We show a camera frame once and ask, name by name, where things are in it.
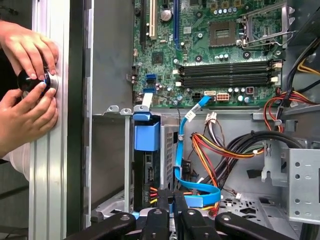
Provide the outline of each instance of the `ram slot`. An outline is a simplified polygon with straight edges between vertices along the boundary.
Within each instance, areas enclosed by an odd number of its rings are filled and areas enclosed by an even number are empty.
[[[270,74],[242,74],[227,76],[186,77],[182,80],[184,88],[210,87],[258,87],[270,85]]]
[[[140,45],[142,50],[146,48],[146,38],[147,38],[147,0],[141,0],[141,15],[140,15]]]
[[[157,0],[150,0],[149,37],[157,40]]]
[[[180,0],[173,0],[173,40],[175,47],[179,48],[179,18]]]
[[[200,66],[181,66],[179,72],[182,76],[199,75],[226,75],[241,73],[265,73],[272,71],[271,61],[251,62],[251,63],[227,63]]]

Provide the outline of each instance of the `circuit board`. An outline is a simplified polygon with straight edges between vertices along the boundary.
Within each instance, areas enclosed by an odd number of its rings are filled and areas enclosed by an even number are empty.
[[[168,2],[167,9],[164,9],[163,2]],[[191,87],[183,87],[179,83],[180,69],[214,65],[229,68],[228,64],[249,63],[243,69],[250,71],[250,68],[253,68],[252,70],[255,68],[252,63],[281,60],[282,46],[275,44],[268,48],[262,46],[243,49],[236,44],[242,34],[242,29],[237,24],[238,19],[246,12],[278,2],[278,0],[156,0],[154,1],[156,11],[152,13],[150,10],[152,0],[135,0],[133,62],[136,77],[132,78],[135,102],[142,100],[143,93],[154,93],[152,99],[154,108],[189,108],[194,106],[201,96],[210,93],[212,101],[208,103],[209,107],[263,106],[275,95],[276,88],[281,85],[281,77],[272,84],[257,86],[251,86],[250,81],[248,85],[237,86],[232,83],[228,85],[227,80],[221,85],[202,85],[206,78],[203,78],[203,81],[200,78],[198,84],[189,81]],[[170,19],[170,12],[174,14],[175,11],[175,3],[178,3],[178,27],[174,26],[174,21]],[[142,16],[139,10],[143,8],[142,4],[146,7],[143,14],[147,26],[149,27],[152,14],[156,19],[155,34],[152,37],[147,36],[145,45],[141,43]],[[254,18],[253,36],[261,38],[264,35],[281,32],[281,18],[280,9]],[[174,36],[175,28],[178,28],[178,40]]]

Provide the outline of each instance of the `blue plastic tab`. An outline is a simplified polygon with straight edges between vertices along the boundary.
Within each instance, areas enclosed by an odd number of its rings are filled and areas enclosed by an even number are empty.
[[[132,119],[134,121],[140,121],[140,122],[149,122],[151,118],[150,112],[143,112],[143,113],[135,113],[132,116]]]
[[[160,149],[160,122],[151,126],[134,127],[134,149],[148,152]]]

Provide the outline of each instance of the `hand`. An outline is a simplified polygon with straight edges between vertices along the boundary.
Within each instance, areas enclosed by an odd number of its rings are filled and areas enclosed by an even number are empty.
[[[0,101],[0,157],[42,137],[56,124],[56,90],[49,89],[38,102],[45,87],[45,83],[38,84],[18,104],[22,95],[19,89],[8,91]]]
[[[0,21],[0,45],[16,75],[24,69],[30,78],[44,80],[42,56],[50,73],[56,74],[58,48],[47,37],[15,23]]]

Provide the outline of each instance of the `finger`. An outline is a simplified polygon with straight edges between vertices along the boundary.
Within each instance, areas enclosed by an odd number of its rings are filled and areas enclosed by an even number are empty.
[[[56,109],[56,107],[56,99],[53,96],[47,94],[43,96],[39,103],[26,114],[26,117],[36,122],[38,119],[42,118],[49,111],[50,108],[53,108],[53,115],[55,113],[54,109]]]
[[[22,41],[22,47],[29,55],[31,59],[32,65],[35,69],[36,75],[38,79],[44,80],[45,79],[45,71],[44,71],[44,63],[42,61],[41,55],[37,47],[32,41]]]
[[[22,114],[29,112],[30,109],[32,109],[33,106],[37,104],[46,86],[47,85],[44,82],[41,82],[37,86],[35,86],[35,88],[15,106],[16,110]]]
[[[54,55],[51,51],[51,49],[43,42],[35,42],[34,45],[36,48],[42,53],[44,60],[49,68],[49,71],[52,75],[56,74],[56,63]]]
[[[53,118],[44,126],[42,126],[40,128],[40,132],[42,134],[45,134],[47,133],[48,131],[50,131],[57,123],[57,120],[58,120],[58,110],[55,109],[55,113],[54,113],[54,116]]]
[[[57,45],[46,36],[41,35],[40,38],[49,47],[52,52],[54,62],[57,63],[59,58],[59,50]]]
[[[36,79],[36,71],[24,47],[19,42],[14,41],[7,42],[6,46],[19,61],[26,74],[28,74],[31,79]]]
[[[36,129],[42,128],[44,125],[49,123],[51,119],[54,117],[57,110],[56,99],[53,98],[46,112],[39,116],[33,123]]]
[[[13,107],[17,99],[20,98],[22,95],[22,91],[20,89],[9,90],[3,96],[2,100],[0,101],[0,108],[11,108]]]

